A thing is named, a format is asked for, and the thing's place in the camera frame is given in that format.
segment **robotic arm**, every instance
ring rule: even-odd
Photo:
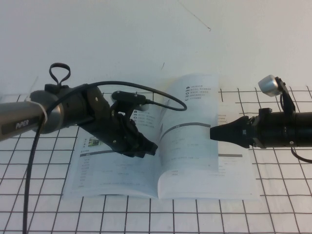
[[[283,112],[272,112],[270,108],[259,109],[256,117],[243,116],[234,122],[211,128],[210,138],[244,148],[291,147],[295,157],[312,162],[298,156],[293,150],[293,147],[312,146],[312,113],[296,113],[285,83],[280,78],[270,75],[258,84],[268,96],[280,95]]]
[[[69,71],[60,83],[52,74],[53,67],[61,67]],[[62,85],[61,83],[70,76],[70,68],[66,64],[52,64],[50,75],[57,84],[47,84],[44,90],[32,92],[31,101],[0,105],[0,140],[37,129],[44,118],[43,109],[49,112],[48,109],[51,109],[54,103],[60,102],[48,113],[47,122],[41,133],[51,133],[77,124],[120,154],[130,157],[155,154],[157,145],[138,131],[135,122],[130,117],[134,109],[145,110],[147,104],[163,106],[162,104],[148,100],[143,95],[117,91],[112,94],[112,99],[115,102],[110,107],[97,87],[99,83],[85,84],[75,88]],[[115,83],[105,81],[104,83],[133,86],[131,83],[121,81]],[[163,107],[180,111],[186,110],[186,105],[182,101],[160,91],[148,89],[169,97],[183,106],[182,109]]]

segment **white wall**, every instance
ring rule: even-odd
[[[39,76],[42,89],[57,61],[70,65],[70,85],[155,86],[193,72],[220,74],[221,87],[268,74],[311,85],[311,12],[310,0],[0,1],[1,86],[27,93]]]

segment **grid mat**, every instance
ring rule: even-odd
[[[312,111],[311,90],[289,87],[298,112]],[[8,95],[2,102],[25,97]],[[219,101],[235,102],[241,116],[257,115],[261,107],[281,110],[277,98],[256,88],[220,89]],[[249,150],[259,201],[118,195],[61,200],[77,134],[73,126],[40,137],[31,179],[29,233],[312,233],[312,165],[298,161],[289,149]],[[23,180],[34,135],[27,132],[0,142],[0,234],[21,234]],[[312,159],[312,148],[296,150]]]

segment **wire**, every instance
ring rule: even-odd
[[[170,94],[167,94],[167,93],[164,93],[162,91],[159,91],[157,89],[153,89],[153,88],[150,88],[150,87],[147,87],[147,86],[144,86],[144,85],[134,84],[134,83],[125,82],[125,81],[101,81],[101,82],[96,82],[96,83],[92,83],[92,84],[85,84],[85,85],[82,85],[82,86],[78,86],[74,90],[70,91],[69,93],[65,94],[64,96],[59,98],[57,101],[55,101],[47,109],[47,114],[49,115],[54,110],[54,108],[56,108],[60,103],[65,101],[70,96],[72,96],[74,94],[77,94],[77,93],[80,93],[80,92],[85,91],[85,90],[90,89],[90,88],[101,86],[101,85],[124,85],[124,86],[129,86],[129,87],[134,87],[134,88],[150,91],[152,93],[159,94],[161,96],[164,96],[166,98],[169,98],[169,99],[179,103],[181,106],[183,106],[183,108],[176,108],[176,107],[172,107],[172,106],[167,106],[167,105],[163,105],[163,104],[157,103],[157,102],[153,102],[152,104],[157,105],[157,106],[162,106],[162,107],[165,107],[167,109],[174,110],[174,111],[186,111],[187,110],[187,106],[186,106],[186,104],[183,101],[177,99],[176,97],[174,97],[174,96],[172,96]]]
[[[39,136],[43,130],[44,126],[44,116],[41,118],[39,122],[39,127],[37,129],[33,146],[31,147],[28,164],[27,164],[27,172],[26,172],[26,179],[25,179],[25,192],[24,192],[24,207],[23,207],[23,234],[27,234],[27,215],[28,215],[28,200],[29,200],[29,188],[30,188],[30,178],[31,178],[31,171],[33,167],[33,161],[35,157],[36,147],[38,144]]]
[[[55,101],[46,110],[47,115],[49,116],[49,114],[54,110],[54,108],[56,108],[59,104],[64,102],[70,96],[72,96],[74,94],[77,94],[77,93],[80,93],[82,91],[86,91],[87,89],[90,89],[90,88],[101,86],[101,85],[124,85],[124,86],[130,86],[130,87],[135,87],[135,88],[143,89],[143,90],[146,90],[146,91],[150,91],[150,92],[153,92],[155,94],[159,94],[161,96],[169,98],[169,99],[171,99],[173,101],[176,101],[177,103],[182,105],[183,108],[171,107],[171,106],[163,105],[161,103],[154,102],[154,101],[148,101],[148,104],[158,105],[158,106],[161,106],[161,107],[164,107],[164,108],[167,108],[167,109],[171,109],[171,110],[174,110],[174,111],[185,111],[185,110],[187,110],[187,106],[186,106],[186,104],[183,101],[175,98],[174,96],[172,96],[170,94],[164,93],[162,91],[159,91],[159,90],[147,87],[147,86],[139,85],[139,84],[125,82],[125,81],[102,81],[102,82],[96,82],[96,83],[92,83],[92,84],[85,84],[85,85],[79,86],[79,87],[75,88],[74,90],[70,91],[69,93],[65,94],[64,96],[59,98],[57,101]],[[27,164],[27,173],[26,173],[26,179],[25,179],[25,193],[24,193],[24,207],[23,207],[23,232],[22,232],[23,234],[27,234],[27,232],[28,232],[27,231],[27,215],[28,215],[28,200],[29,200],[30,178],[31,178],[31,171],[32,171],[34,157],[35,157],[36,147],[37,147],[37,144],[38,144],[39,136],[40,136],[40,134],[41,134],[41,132],[43,130],[44,120],[45,120],[45,118],[42,117],[40,122],[39,122],[39,127],[37,129],[37,132],[36,132],[36,135],[35,135],[35,138],[34,138],[33,146],[31,148],[30,155],[29,155],[29,160],[28,160],[28,164]]]
[[[291,147],[291,152],[292,152],[292,155],[295,156],[297,159],[303,161],[303,162],[307,162],[307,163],[312,163],[312,160],[311,159],[306,159],[304,157],[300,157],[295,151],[294,151],[294,148]]]

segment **open booklet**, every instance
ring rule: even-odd
[[[80,129],[64,198],[103,194],[151,198],[256,198],[254,175],[245,149],[210,140],[218,124],[218,80],[184,76],[166,90],[187,104],[178,112],[155,105],[134,111],[140,132],[158,145],[155,156],[130,158]],[[178,104],[163,100],[164,104]],[[233,105],[219,106],[222,121],[238,118]]]

